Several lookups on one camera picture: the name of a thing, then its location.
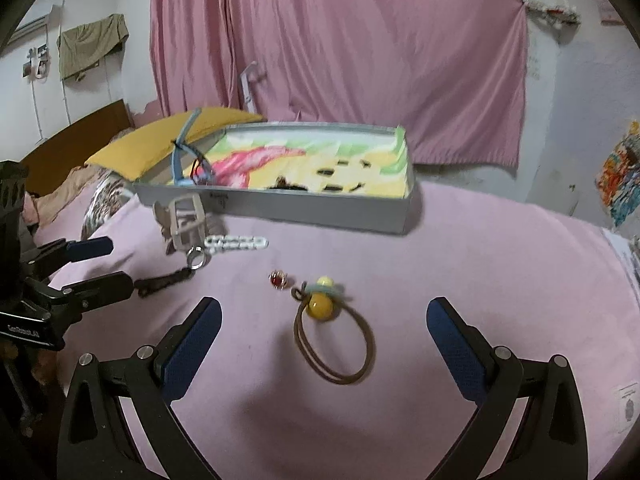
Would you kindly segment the colourful wall sticker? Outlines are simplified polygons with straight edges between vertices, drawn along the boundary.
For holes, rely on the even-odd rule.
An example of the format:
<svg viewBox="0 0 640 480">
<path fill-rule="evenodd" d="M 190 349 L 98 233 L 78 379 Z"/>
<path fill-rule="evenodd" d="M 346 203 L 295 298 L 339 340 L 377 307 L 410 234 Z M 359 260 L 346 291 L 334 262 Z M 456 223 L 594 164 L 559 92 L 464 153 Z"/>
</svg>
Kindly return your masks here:
<svg viewBox="0 0 640 480">
<path fill-rule="evenodd" d="M 614 228 L 621 226 L 639 208 L 639 122 L 608 154 L 596 180 L 600 200 Z"/>
</svg>

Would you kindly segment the colourful cartoon towel liner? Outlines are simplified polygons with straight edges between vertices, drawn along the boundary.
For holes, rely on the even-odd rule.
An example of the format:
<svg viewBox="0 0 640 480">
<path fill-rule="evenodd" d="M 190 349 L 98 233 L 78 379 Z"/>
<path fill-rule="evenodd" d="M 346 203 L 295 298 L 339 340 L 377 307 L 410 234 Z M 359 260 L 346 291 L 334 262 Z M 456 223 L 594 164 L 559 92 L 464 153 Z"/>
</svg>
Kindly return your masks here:
<svg viewBox="0 0 640 480">
<path fill-rule="evenodd" d="M 382 198 L 405 198 L 411 188 L 401 127 L 262 122 L 228 127 L 193 145 L 223 188 Z M 192 157 L 183 155 L 181 163 L 187 176 Z"/>
</svg>

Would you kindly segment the olive green hanging cloth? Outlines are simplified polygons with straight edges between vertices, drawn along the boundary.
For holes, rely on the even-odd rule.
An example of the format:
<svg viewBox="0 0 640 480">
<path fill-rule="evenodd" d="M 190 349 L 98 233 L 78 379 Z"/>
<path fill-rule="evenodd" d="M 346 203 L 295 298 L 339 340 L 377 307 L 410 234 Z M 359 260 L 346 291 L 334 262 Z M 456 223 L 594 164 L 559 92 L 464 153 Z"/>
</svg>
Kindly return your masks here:
<svg viewBox="0 0 640 480">
<path fill-rule="evenodd" d="M 119 13 L 63 30 L 56 40 L 60 78 L 78 78 L 107 55 L 122 50 L 128 38 L 125 17 Z"/>
</svg>

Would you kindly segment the wooden headboard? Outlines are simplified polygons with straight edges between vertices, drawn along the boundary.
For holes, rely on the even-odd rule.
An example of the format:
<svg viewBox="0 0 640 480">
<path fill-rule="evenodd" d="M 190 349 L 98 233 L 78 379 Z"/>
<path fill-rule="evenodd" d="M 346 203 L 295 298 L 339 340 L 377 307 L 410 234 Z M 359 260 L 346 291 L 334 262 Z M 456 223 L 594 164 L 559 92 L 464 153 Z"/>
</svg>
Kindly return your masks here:
<svg viewBox="0 0 640 480">
<path fill-rule="evenodd" d="M 73 122 L 23 158 L 22 163 L 29 170 L 26 190 L 39 196 L 52 193 L 64 182 L 70 170 L 82 166 L 117 133 L 131 126 L 123 100 Z"/>
</svg>

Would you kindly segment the beige hair claw clip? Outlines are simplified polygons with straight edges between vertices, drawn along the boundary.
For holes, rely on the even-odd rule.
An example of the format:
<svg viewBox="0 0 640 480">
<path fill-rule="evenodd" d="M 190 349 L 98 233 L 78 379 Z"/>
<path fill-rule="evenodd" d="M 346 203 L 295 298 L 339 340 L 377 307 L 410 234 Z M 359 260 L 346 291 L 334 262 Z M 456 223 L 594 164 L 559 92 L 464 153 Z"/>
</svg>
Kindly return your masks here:
<svg viewBox="0 0 640 480">
<path fill-rule="evenodd" d="M 188 252 L 201 246 L 206 237 L 206 213 L 198 194 L 178 196 L 167 206 L 156 202 L 152 206 L 155 221 L 165 241 L 165 252 Z"/>
</svg>

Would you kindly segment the red gem earring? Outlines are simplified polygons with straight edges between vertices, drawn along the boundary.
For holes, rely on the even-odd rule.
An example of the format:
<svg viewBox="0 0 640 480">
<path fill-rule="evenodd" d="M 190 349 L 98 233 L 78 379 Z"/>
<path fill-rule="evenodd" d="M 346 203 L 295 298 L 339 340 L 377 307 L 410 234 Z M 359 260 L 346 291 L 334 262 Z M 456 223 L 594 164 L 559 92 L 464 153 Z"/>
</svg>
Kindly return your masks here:
<svg viewBox="0 0 640 480">
<path fill-rule="evenodd" d="M 269 274 L 269 281 L 273 288 L 283 290 L 290 287 L 288 274 L 282 270 L 274 270 Z"/>
</svg>

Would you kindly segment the white plastic chain clip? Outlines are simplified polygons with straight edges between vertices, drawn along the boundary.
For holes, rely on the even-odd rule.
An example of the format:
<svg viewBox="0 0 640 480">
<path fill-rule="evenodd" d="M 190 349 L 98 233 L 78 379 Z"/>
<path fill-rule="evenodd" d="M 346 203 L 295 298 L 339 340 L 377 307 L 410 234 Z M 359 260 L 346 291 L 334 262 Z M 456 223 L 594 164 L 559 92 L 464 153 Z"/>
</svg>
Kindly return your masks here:
<svg viewBox="0 0 640 480">
<path fill-rule="evenodd" d="M 265 249 L 268 245 L 268 240 L 261 236 L 209 235 L 204 238 L 204 247 L 209 255 Z"/>
</svg>

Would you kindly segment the white air conditioner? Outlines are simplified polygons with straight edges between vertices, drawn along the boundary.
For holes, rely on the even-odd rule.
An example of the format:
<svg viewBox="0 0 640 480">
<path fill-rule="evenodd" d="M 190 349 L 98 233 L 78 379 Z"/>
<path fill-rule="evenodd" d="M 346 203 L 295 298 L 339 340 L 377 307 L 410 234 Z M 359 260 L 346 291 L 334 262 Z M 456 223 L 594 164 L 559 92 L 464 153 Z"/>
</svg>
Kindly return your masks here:
<svg viewBox="0 0 640 480">
<path fill-rule="evenodd" d="M 50 20 L 50 13 L 47 13 L 47 14 L 41 15 L 39 18 L 36 18 L 35 20 L 32 20 L 26 23 L 25 25 L 18 26 L 17 29 L 14 30 L 14 33 L 9 38 L 8 44 L 14 44 L 14 42 L 17 42 L 18 40 L 21 40 L 25 36 L 28 36 L 33 32 L 36 32 L 40 28 L 47 27 L 49 24 L 49 20 Z"/>
</svg>

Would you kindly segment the pink table cloth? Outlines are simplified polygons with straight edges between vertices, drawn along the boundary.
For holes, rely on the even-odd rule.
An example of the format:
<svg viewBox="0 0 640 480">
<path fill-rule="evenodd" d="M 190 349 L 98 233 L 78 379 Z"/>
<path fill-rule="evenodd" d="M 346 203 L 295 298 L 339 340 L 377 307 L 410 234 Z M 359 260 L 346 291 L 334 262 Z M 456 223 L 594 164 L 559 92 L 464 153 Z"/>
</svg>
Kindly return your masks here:
<svg viewBox="0 0 640 480">
<path fill-rule="evenodd" d="M 590 474 L 629 431 L 625 396 L 639 385 L 639 306 L 597 226 L 534 205 L 423 183 L 404 236 L 230 218 L 256 252 L 218 255 L 192 280 L 88 313 L 66 335 L 58 377 L 78 356 L 131 356 L 156 344 L 205 296 L 221 331 L 176 413 L 226 479 L 423 479 L 473 413 L 426 329 L 446 297 L 491 344 L 523 359 L 570 361 L 585 414 Z M 272 271 L 333 278 L 367 320 L 371 373 L 336 386 L 294 344 L 296 304 Z"/>
</svg>

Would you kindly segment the wall socket with photos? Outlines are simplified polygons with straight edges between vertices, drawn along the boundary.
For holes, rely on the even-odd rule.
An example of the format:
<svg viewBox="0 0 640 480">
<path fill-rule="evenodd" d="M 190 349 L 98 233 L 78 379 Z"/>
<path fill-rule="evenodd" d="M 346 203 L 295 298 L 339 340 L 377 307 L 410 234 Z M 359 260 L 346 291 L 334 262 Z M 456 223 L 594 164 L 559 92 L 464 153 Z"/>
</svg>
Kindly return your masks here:
<svg viewBox="0 0 640 480">
<path fill-rule="evenodd" d="M 49 73 L 49 47 L 42 44 L 36 48 L 30 48 L 26 55 L 26 62 L 22 67 L 24 78 L 44 79 Z"/>
</svg>

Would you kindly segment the pink curtain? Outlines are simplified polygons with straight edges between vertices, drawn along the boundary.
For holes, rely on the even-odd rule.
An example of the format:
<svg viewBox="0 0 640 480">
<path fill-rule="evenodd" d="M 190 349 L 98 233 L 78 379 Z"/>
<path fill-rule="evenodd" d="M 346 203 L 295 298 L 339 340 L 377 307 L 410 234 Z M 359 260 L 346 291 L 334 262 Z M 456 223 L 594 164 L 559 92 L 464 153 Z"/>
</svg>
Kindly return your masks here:
<svg viewBox="0 0 640 480">
<path fill-rule="evenodd" d="M 237 107 L 256 66 L 271 120 L 405 129 L 423 165 L 518 166 L 522 0 L 151 0 L 151 63 L 167 114 Z"/>
</svg>

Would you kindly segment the yellow pillow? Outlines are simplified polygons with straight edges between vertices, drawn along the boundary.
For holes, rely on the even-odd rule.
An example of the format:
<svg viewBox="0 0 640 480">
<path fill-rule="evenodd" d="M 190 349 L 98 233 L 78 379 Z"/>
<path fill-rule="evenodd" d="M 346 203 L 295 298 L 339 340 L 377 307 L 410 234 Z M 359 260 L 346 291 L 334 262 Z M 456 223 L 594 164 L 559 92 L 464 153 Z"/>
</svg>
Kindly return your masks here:
<svg viewBox="0 0 640 480">
<path fill-rule="evenodd" d="M 203 107 L 198 111 L 200 114 L 186 134 L 188 142 L 201 140 L 224 127 L 264 120 L 262 115 L 229 107 Z M 170 155 L 174 141 L 192 115 L 193 112 L 179 113 L 134 129 L 91 155 L 86 164 L 113 170 L 129 181 L 137 180 Z"/>
</svg>

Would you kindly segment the brown hair tie yellow beads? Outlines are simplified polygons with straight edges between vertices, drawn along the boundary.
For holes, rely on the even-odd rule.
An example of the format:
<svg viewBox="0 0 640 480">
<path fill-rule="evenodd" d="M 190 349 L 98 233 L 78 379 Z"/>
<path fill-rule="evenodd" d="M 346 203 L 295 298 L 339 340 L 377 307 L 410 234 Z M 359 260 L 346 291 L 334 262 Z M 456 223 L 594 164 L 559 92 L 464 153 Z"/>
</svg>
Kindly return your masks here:
<svg viewBox="0 0 640 480">
<path fill-rule="evenodd" d="M 309 367 L 323 380 L 333 385 L 351 386 L 359 384 L 372 370 L 376 347 L 374 333 L 367 320 L 347 302 L 344 287 L 327 275 L 314 282 L 301 282 L 291 289 L 297 302 L 293 322 L 293 337 L 296 348 Z M 322 356 L 333 342 L 334 329 L 331 323 L 342 315 L 352 320 L 363 339 L 364 357 L 356 372 L 336 370 Z"/>
</svg>

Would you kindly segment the grey cardboard box tray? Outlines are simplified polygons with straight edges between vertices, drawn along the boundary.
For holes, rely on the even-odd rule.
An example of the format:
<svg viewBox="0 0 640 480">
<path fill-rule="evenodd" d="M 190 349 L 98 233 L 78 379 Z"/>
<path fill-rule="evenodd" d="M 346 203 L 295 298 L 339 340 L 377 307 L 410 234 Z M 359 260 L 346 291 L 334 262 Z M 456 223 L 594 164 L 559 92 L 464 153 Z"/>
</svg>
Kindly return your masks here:
<svg viewBox="0 0 640 480">
<path fill-rule="evenodd" d="M 201 144 L 205 138 L 188 142 Z M 168 204 L 186 193 L 198 193 L 206 210 L 217 214 L 306 223 L 314 226 L 399 234 L 404 232 L 413 188 L 405 198 L 382 198 L 348 194 L 314 194 L 302 191 L 240 190 L 217 185 L 175 186 L 171 179 L 170 156 L 134 181 L 140 200 L 151 206 Z"/>
</svg>

